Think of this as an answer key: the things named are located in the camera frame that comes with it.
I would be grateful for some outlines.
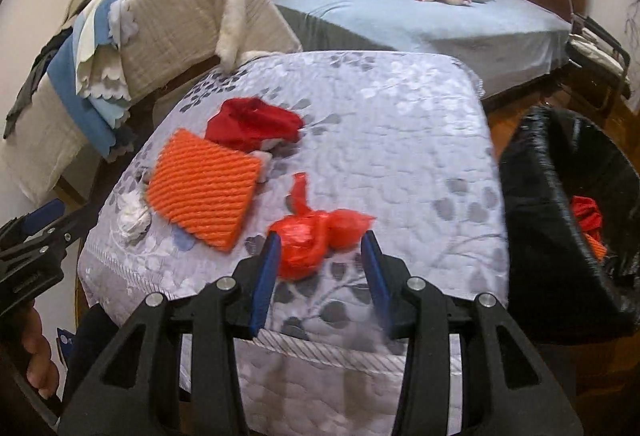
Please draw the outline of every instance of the red plastic bag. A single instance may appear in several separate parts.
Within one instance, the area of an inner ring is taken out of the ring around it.
[[[294,214],[269,228],[280,236],[278,275],[287,280],[302,279],[318,270],[329,247],[344,250],[357,244],[375,219],[354,210],[312,210],[306,204],[306,173],[294,174],[293,179],[290,197]]]

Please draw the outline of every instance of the blue bed sheet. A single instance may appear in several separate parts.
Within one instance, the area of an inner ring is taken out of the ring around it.
[[[459,58],[485,96],[565,61],[571,25],[527,0],[450,6],[416,0],[272,0],[306,51],[395,50]]]

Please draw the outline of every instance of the wooden floor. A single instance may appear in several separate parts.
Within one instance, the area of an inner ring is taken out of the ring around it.
[[[572,100],[568,93],[557,88],[542,88],[487,115],[495,155],[509,143],[520,118],[530,106],[553,104],[584,112],[581,101]],[[636,170],[640,170],[638,147],[638,118],[633,116],[622,102],[617,102],[612,115],[601,124],[604,131],[627,155]],[[575,408],[585,427],[586,436],[602,436],[603,420],[625,384],[633,377],[640,364],[640,334],[615,342],[575,346],[570,349],[577,376],[577,400]]]

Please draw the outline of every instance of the fleece blanket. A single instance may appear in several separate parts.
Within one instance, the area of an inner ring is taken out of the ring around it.
[[[213,56],[229,73],[255,58],[301,49],[270,0],[128,3],[139,28],[121,50],[132,104]],[[87,143],[44,77],[15,134],[0,146],[0,158],[24,193],[39,204]]]

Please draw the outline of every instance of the trash can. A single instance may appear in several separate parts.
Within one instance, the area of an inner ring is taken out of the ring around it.
[[[520,122],[500,158],[510,251],[509,311],[536,342],[585,344],[640,323],[640,179],[593,122],[543,106]],[[604,260],[570,206],[596,201]]]

